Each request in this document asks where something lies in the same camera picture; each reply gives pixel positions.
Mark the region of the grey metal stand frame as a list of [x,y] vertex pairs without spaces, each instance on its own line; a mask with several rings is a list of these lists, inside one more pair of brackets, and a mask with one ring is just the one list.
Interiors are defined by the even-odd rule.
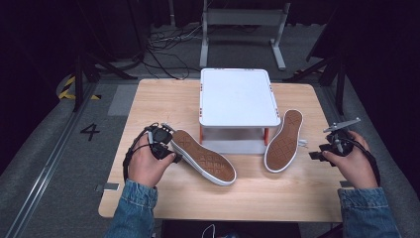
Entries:
[[277,68],[285,70],[286,65],[280,50],[280,40],[286,25],[290,3],[285,2],[281,9],[213,9],[209,7],[208,0],[203,0],[202,12],[202,43],[200,52],[200,67],[206,67],[208,61],[209,39],[208,27],[210,25],[248,25],[248,26],[276,26],[276,36],[269,41]]

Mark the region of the yellow and black tape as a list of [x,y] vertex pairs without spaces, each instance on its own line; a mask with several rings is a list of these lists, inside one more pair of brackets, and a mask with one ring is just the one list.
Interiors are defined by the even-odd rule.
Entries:
[[[57,95],[59,99],[72,99],[75,100],[75,94],[70,94],[69,90],[71,86],[75,83],[75,76],[71,76],[69,79],[66,80],[61,92]],[[100,100],[102,95],[100,94],[93,94],[91,95],[90,99],[92,100]]]

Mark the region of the black tripod stand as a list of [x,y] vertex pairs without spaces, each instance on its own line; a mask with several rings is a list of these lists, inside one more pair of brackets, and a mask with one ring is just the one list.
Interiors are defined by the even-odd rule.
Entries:
[[306,58],[307,60],[319,58],[320,61],[284,80],[284,82],[297,82],[316,70],[324,68],[318,82],[322,86],[329,86],[334,80],[337,80],[335,104],[340,115],[344,114],[343,98],[346,75],[344,43],[340,30],[343,23],[342,13],[342,8],[337,6]]
[[79,0],[70,0],[75,4],[77,19],[71,20],[75,24],[76,58],[75,58],[75,104],[74,112],[77,112],[87,98],[83,90],[83,78],[86,77],[89,83],[96,83],[100,80],[101,65],[106,72],[119,76],[121,79],[135,79],[121,69],[117,68],[106,59],[96,54],[96,45],[101,42],[96,39],[95,29],[91,26],[89,18],[84,13],[84,9]]

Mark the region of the grey tape piece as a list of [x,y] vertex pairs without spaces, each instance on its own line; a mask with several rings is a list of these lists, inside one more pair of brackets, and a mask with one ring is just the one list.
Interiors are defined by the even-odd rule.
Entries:
[[105,190],[118,190],[119,184],[114,182],[105,182],[101,184],[97,184],[94,188],[97,192],[104,192]]

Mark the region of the person's right hand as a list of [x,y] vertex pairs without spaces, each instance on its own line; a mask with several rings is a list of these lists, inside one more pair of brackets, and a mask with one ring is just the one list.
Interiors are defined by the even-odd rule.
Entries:
[[378,187],[368,158],[361,149],[354,147],[345,157],[337,156],[329,151],[324,151],[322,155],[339,169],[343,177],[354,188],[368,189]]

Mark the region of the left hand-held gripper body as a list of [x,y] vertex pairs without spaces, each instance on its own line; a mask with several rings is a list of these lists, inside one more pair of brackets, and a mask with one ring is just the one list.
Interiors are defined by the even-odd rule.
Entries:
[[164,159],[171,154],[168,149],[168,143],[171,141],[172,135],[168,127],[154,123],[148,128],[148,140],[151,152],[158,160]]

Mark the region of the black canvas sneaker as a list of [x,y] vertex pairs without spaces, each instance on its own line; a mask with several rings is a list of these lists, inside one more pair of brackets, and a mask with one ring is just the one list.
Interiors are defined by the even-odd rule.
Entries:
[[297,155],[299,147],[305,147],[307,141],[300,138],[303,115],[297,109],[284,113],[282,124],[275,136],[268,143],[263,162],[270,173],[280,173],[287,169]]
[[188,164],[211,182],[228,186],[236,180],[236,170],[227,158],[203,147],[186,131],[175,131],[171,145]]

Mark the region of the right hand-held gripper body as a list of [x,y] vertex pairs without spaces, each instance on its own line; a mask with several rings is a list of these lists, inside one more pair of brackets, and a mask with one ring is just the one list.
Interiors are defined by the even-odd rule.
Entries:
[[326,136],[326,140],[328,141],[326,151],[341,157],[347,156],[353,150],[355,142],[354,138],[349,134],[347,127],[360,121],[361,119],[357,117],[356,119],[345,122],[335,122],[325,129],[324,133],[328,133]]

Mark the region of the black box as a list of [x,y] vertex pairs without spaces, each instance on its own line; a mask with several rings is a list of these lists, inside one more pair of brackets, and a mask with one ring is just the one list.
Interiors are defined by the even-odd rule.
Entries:
[[165,220],[161,238],[301,238],[297,223]]

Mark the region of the white shoe rack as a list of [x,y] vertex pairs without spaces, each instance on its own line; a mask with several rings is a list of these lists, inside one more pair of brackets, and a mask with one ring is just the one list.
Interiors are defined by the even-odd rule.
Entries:
[[281,119],[264,69],[204,68],[200,75],[200,143],[222,154],[262,154]]

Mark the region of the person's left hand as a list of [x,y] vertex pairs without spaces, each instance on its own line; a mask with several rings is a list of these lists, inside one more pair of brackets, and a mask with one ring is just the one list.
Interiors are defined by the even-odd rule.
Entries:
[[154,188],[171,164],[167,159],[170,154],[162,160],[156,159],[151,152],[147,135],[140,138],[136,149],[129,164],[128,179]]

